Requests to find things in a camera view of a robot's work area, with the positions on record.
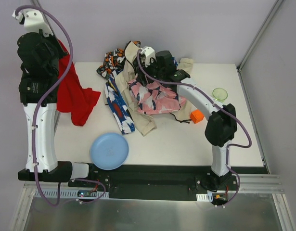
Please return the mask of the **pink patterned cloth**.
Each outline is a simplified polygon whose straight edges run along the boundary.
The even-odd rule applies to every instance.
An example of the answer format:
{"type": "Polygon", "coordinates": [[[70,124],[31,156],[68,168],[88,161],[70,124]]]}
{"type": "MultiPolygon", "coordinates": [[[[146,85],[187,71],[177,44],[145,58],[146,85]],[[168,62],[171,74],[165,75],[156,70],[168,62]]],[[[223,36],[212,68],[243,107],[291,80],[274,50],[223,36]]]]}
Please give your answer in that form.
{"type": "Polygon", "coordinates": [[[137,103],[137,112],[145,115],[171,113],[180,110],[186,99],[158,82],[143,86],[138,80],[128,82],[132,100],[137,103]]]}

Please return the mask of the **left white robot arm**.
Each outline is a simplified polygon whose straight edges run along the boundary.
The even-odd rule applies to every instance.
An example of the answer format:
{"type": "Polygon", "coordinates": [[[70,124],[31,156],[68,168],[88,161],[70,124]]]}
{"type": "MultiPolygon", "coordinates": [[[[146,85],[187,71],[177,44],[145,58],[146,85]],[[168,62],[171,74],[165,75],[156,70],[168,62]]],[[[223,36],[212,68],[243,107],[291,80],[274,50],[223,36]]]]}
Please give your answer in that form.
{"type": "Polygon", "coordinates": [[[43,182],[85,178],[89,165],[58,161],[54,147],[58,87],[73,62],[71,39],[61,23],[39,6],[19,6],[13,18],[26,29],[17,41],[17,54],[22,61],[18,89],[27,122],[28,154],[18,178],[43,182]]]}

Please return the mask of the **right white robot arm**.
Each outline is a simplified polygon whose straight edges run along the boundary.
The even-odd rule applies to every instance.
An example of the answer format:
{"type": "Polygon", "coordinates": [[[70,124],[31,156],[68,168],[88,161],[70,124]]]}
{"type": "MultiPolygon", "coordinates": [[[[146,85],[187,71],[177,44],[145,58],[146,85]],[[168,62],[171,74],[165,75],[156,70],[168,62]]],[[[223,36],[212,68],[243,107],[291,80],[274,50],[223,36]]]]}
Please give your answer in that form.
{"type": "Polygon", "coordinates": [[[212,166],[209,175],[201,180],[201,186],[217,191],[232,175],[229,147],[237,131],[235,107],[211,99],[186,71],[175,67],[169,51],[156,54],[152,47],[144,47],[138,50],[136,59],[138,74],[145,77],[145,83],[155,81],[171,88],[203,113],[207,120],[205,137],[212,145],[212,166]]]}

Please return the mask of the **beige cloth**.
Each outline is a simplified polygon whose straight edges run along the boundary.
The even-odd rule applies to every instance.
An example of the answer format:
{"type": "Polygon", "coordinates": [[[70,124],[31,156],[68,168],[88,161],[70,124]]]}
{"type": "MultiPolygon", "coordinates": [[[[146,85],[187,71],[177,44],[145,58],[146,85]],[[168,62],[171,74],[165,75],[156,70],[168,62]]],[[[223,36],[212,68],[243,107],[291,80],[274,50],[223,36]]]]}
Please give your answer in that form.
{"type": "Polygon", "coordinates": [[[136,81],[132,61],[140,41],[130,41],[125,49],[116,49],[105,55],[97,73],[106,78],[105,103],[110,106],[122,134],[139,131],[143,136],[156,128],[153,115],[170,113],[177,121],[190,121],[191,103],[166,90],[158,83],[150,88],[136,81]]]}

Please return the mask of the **blue white patterned cloth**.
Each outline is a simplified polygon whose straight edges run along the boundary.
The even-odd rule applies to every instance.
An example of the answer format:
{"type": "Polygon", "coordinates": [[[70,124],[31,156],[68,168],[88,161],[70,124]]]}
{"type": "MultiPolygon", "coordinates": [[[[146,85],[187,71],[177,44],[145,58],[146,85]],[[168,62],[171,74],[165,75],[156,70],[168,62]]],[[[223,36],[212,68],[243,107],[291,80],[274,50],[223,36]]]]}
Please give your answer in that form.
{"type": "Polygon", "coordinates": [[[124,101],[115,79],[118,74],[114,73],[105,84],[104,92],[107,104],[113,112],[122,134],[129,134],[137,129],[143,136],[156,128],[151,115],[145,115],[135,110],[135,118],[132,118],[126,102],[124,101]]]}

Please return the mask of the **red cloth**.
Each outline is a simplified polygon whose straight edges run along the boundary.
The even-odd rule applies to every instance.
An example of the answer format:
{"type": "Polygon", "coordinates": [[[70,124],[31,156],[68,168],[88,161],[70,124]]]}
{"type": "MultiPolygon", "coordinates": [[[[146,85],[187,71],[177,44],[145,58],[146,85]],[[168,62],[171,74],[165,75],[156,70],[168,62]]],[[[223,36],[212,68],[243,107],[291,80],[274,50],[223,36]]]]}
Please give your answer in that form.
{"type": "Polygon", "coordinates": [[[101,93],[92,88],[83,88],[74,64],[58,88],[57,110],[61,113],[69,113],[75,126],[84,126],[96,106],[101,93]]]}

